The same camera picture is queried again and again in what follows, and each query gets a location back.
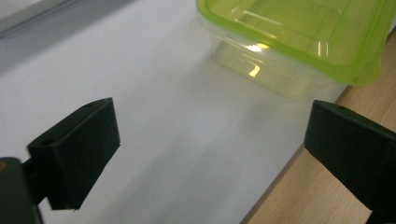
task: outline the white surface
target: white surface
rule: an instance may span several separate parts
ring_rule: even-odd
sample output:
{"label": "white surface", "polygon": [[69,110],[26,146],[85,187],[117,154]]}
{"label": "white surface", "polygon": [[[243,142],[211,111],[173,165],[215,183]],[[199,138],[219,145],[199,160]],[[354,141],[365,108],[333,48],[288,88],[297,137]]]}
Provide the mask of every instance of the white surface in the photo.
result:
{"label": "white surface", "polygon": [[[239,223],[303,142],[292,103],[221,67],[193,0],[84,0],[0,40],[0,155],[113,97],[121,147],[82,208],[46,223]],[[343,87],[317,98],[333,101]]]}

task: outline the green lid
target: green lid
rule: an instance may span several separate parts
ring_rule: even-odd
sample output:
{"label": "green lid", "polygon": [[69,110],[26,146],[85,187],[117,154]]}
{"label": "green lid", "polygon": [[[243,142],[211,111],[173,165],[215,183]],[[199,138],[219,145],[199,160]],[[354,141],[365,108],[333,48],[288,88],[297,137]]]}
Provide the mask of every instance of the green lid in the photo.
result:
{"label": "green lid", "polygon": [[373,81],[396,0],[197,0],[209,21],[347,84]]}

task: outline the clear plastic container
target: clear plastic container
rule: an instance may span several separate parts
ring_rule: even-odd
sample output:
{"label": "clear plastic container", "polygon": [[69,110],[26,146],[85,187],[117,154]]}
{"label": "clear plastic container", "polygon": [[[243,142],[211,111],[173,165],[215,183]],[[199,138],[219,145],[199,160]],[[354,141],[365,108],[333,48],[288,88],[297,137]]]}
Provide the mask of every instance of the clear plastic container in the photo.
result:
{"label": "clear plastic container", "polygon": [[290,99],[373,81],[395,0],[197,0],[215,58]]}

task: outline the black clamp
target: black clamp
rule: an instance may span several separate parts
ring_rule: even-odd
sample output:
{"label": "black clamp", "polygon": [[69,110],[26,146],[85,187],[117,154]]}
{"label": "black clamp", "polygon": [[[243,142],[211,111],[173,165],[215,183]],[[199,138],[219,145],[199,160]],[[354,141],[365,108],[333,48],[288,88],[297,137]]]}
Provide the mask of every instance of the black clamp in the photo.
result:
{"label": "black clamp", "polygon": [[315,101],[305,148],[367,208],[396,223],[396,133],[340,105]]}
{"label": "black clamp", "polygon": [[120,146],[111,98],[82,106],[28,145],[31,159],[0,158],[0,223],[42,223],[37,205],[79,209]]}

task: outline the wooden surface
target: wooden surface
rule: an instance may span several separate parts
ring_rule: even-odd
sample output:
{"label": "wooden surface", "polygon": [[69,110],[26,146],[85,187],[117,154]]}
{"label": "wooden surface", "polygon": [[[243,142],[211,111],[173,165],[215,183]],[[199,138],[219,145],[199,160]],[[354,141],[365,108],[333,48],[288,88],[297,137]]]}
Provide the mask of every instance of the wooden surface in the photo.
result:
{"label": "wooden surface", "polygon": [[[347,88],[337,104],[396,132],[396,34],[389,35],[383,74],[374,84]],[[301,147],[242,221],[262,223],[363,224],[371,211]]]}

